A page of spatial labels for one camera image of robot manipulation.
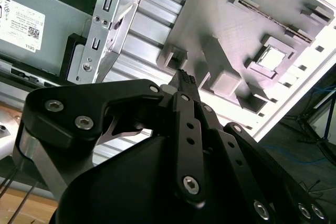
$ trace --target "metal plate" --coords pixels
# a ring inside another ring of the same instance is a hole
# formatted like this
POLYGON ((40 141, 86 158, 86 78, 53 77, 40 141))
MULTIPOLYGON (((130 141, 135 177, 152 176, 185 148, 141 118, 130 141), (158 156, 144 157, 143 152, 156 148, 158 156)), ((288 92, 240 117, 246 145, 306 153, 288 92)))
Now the metal plate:
MULTIPOLYGON (((13 0, 36 10, 46 16, 41 50, 36 53, 19 48, 0 40, 0 52, 33 67, 43 69, 53 74, 59 74, 67 43, 72 33, 87 36, 86 20, 90 15, 73 8, 58 0, 13 0)), ((67 0, 69 4, 76 1, 86 3, 80 7, 86 11, 94 6, 95 0, 67 0)))

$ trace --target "barcode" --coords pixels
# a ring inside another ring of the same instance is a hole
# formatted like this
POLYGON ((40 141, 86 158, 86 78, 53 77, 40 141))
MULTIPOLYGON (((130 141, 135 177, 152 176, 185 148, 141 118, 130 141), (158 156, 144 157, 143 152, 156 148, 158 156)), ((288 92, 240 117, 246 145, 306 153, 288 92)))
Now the barcode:
POLYGON ((33 37, 34 39, 38 39, 40 35, 40 31, 33 28, 33 27, 28 27, 28 36, 33 37))

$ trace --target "wire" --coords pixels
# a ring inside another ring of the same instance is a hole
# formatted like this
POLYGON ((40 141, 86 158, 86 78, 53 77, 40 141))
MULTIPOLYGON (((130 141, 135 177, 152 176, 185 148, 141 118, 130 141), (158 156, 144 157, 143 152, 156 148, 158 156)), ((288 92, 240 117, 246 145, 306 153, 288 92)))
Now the wire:
POLYGON ((290 154, 286 149, 284 148, 281 148, 281 147, 275 147, 275 146, 271 146, 271 145, 264 145, 262 144, 261 145, 263 148, 265 149, 270 149, 270 150, 276 150, 276 151, 279 151, 281 152, 282 154, 284 154, 285 156, 287 156, 292 162, 294 163, 297 163, 297 164, 300 164, 300 165, 316 165, 316 164, 319 164, 321 162, 325 162, 327 159, 324 157, 324 158, 321 158, 321 159, 318 159, 318 160, 315 160, 315 161, 309 161, 309 162, 304 162, 304 161, 299 161, 297 160, 292 154, 290 154))

